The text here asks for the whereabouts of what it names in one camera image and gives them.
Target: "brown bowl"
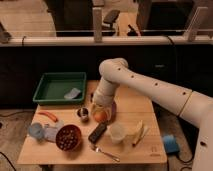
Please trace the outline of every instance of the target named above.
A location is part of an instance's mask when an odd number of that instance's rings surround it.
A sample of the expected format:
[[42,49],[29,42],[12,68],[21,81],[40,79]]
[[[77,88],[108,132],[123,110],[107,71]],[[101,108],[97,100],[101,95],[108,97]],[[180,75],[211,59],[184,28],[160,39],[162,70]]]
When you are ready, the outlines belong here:
[[56,145],[63,151],[75,149],[81,140],[81,130],[76,125],[66,125],[56,134]]

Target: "black cable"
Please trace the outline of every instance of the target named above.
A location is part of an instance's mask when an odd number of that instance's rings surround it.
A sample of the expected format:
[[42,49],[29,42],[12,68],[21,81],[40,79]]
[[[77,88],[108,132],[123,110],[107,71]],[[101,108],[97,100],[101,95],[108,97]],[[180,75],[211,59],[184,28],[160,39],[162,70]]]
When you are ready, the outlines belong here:
[[167,158],[167,162],[166,162],[166,169],[167,169],[167,171],[169,171],[169,158]]
[[167,35],[162,35],[164,37],[166,37],[171,45],[173,46],[173,49],[174,49],[174,55],[175,55],[175,81],[177,83],[177,79],[178,79],[178,54],[177,54],[177,48],[176,48],[176,45],[175,45],[175,42],[171,39],[170,36],[167,36]]
[[22,47],[24,47],[24,39],[25,39],[25,38],[27,38],[27,36],[23,36],[23,37],[22,37],[22,41],[21,41]]
[[183,160],[183,159],[181,159],[179,154],[176,154],[175,156],[183,164],[189,164],[194,159],[194,155],[192,155],[192,157],[189,160]]
[[7,118],[7,117],[10,117],[10,116],[13,116],[13,115],[16,115],[16,114],[25,113],[25,112],[34,112],[34,111],[25,111],[25,110],[23,110],[23,111],[18,111],[18,112],[10,113],[8,115],[0,114],[0,117]]
[[10,164],[10,166],[13,168],[14,171],[16,171],[16,168],[13,166],[12,162],[9,160],[9,158],[3,153],[0,151],[0,154],[2,156],[4,156],[4,158],[8,161],[8,163]]
[[183,171],[183,170],[185,170],[185,169],[192,169],[191,167],[188,167],[188,166],[185,166],[185,167],[182,167],[181,169],[180,169],[180,171]]

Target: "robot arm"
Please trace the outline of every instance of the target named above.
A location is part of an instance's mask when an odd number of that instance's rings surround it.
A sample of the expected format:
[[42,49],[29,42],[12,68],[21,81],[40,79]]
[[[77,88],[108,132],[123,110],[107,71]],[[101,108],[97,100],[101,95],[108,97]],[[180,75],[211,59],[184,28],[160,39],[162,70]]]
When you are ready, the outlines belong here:
[[93,102],[112,104],[119,84],[138,90],[152,101],[200,129],[193,171],[213,168],[213,99],[181,86],[134,73],[123,58],[108,59],[99,67],[102,76]]

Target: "glass panel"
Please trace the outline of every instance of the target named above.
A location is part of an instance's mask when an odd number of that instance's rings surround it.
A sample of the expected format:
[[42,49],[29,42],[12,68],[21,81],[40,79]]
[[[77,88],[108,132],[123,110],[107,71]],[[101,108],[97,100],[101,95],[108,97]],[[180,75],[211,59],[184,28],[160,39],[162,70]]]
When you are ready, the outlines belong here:
[[[93,2],[102,8],[99,22]],[[213,2],[199,0],[1,0],[0,22],[13,37],[93,36],[97,22],[103,36],[183,35],[199,6],[208,12],[198,34],[212,36]]]

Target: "green plastic bin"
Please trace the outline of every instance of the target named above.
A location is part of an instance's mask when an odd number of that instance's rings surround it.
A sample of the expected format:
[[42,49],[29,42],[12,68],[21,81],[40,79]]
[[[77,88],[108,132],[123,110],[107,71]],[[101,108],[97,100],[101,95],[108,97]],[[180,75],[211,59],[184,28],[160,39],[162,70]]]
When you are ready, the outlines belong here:
[[[81,93],[74,99],[65,99],[64,95],[73,88],[81,90]],[[85,72],[44,73],[33,96],[33,102],[39,105],[82,104],[85,91]]]

